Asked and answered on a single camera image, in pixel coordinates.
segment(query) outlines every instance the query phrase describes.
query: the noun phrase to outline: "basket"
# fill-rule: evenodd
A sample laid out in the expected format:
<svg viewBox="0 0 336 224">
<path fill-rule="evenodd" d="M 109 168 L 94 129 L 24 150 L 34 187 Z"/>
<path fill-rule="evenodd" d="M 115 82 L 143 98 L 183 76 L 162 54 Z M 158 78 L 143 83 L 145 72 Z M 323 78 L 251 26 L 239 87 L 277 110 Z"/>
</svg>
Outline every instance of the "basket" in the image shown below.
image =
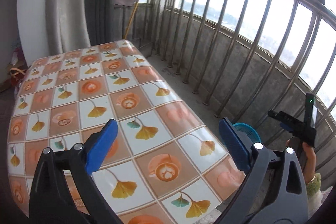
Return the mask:
<svg viewBox="0 0 336 224">
<path fill-rule="evenodd" d="M 233 125 L 236 130 L 244 132 L 252 142 L 261 142 L 261 139 L 255 129 L 246 123 L 238 122 Z"/>
</svg>

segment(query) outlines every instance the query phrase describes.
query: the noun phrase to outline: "patterned tablecloth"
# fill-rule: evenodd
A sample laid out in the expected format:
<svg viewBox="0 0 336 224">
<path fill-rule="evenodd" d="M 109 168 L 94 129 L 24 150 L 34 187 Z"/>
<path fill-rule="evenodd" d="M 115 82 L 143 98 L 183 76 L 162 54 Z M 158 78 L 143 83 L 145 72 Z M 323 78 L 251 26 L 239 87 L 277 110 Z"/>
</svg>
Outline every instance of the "patterned tablecloth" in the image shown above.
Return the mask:
<svg viewBox="0 0 336 224">
<path fill-rule="evenodd" d="M 113 118 L 118 136 L 93 179 L 127 224 L 194 223 L 241 184 L 224 146 L 128 41 L 36 60 L 8 133 L 13 198 L 28 215 L 43 148 L 70 149 Z M 77 208 L 88 213 L 71 173 Z"/>
</svg>

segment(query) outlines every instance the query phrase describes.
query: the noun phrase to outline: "blue gripper pad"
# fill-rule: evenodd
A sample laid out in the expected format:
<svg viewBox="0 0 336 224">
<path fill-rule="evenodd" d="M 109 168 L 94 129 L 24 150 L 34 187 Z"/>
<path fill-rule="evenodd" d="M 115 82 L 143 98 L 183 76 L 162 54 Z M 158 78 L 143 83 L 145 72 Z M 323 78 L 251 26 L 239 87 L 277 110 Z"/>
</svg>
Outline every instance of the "blue gripper pad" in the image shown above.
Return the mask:
<svg viewBox="0 0 336 224">
<path fill-rule="evenodd" d="M 87 153 L 85 169 L 89 175 L 98 171 L 117 134 L 118 123 L 110 119 L 100 131 L 100 136 L 94 146 Z"/>
<path fill-rule="evenodd" d="M 220 120 L 219 134 L 237 168 L 247 175 L 251 170 L 250 154 L 228 120 Z"/>
</svg>

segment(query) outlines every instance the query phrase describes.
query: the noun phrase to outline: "white wall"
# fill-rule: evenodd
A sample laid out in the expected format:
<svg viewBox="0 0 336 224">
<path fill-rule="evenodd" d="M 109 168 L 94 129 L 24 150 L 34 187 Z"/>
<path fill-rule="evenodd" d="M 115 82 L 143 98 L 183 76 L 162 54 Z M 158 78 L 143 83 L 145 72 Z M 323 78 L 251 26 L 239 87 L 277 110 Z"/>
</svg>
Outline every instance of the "white wall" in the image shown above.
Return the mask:
<svg viewBox="0 0 336 224">
<path fill-rule="evenodd" d="M 0 83 L 8 78 L 6 67 L 18 41 L 16 0 L 0 0 Z"/>
<path fill-rule="evenodd" d="M 49 56 L 45 0 L 17 0 L 17 22 L 27 64 Z"/>
</svg>

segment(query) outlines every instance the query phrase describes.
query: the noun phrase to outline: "silver screw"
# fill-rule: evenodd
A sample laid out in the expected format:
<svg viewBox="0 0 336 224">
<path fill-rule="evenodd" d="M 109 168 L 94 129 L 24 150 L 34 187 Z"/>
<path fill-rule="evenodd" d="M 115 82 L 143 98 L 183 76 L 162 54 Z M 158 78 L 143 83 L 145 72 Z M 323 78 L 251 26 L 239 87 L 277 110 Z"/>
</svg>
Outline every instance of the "silver screw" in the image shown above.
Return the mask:
<svg viewBox="0 0 336 224">
<path fill-rule="evenodd" d="M 45 149 L 43 149 L 43 154 L 48 154 L 50 153 L 50 148 L 46 147 Z"/>
<path fill-rule="evenodd" d="M 263 149 L 263 144 L 262 143 L 254 143 L 254 147 L 258 150 Z"/>
<path fill-rule="evenodd" d="M 289 153 L 289 154 L 293 154 L 293 153 L 294 153 L 294 149 L 291 148 L 291 147 L 287 147 L 287 148 L 286 148 L 286 151 L 287 151 L 287 153 Z"/>
<path fill-rule="evenodd" d="M 82 144 L 82 143 L 76 143 L 76 144 L 73 146 L 73 148 L 74 148 L 75 150 L 81 150 L 81 149 L 83 148 L 83 144 Z"/>
</svg>

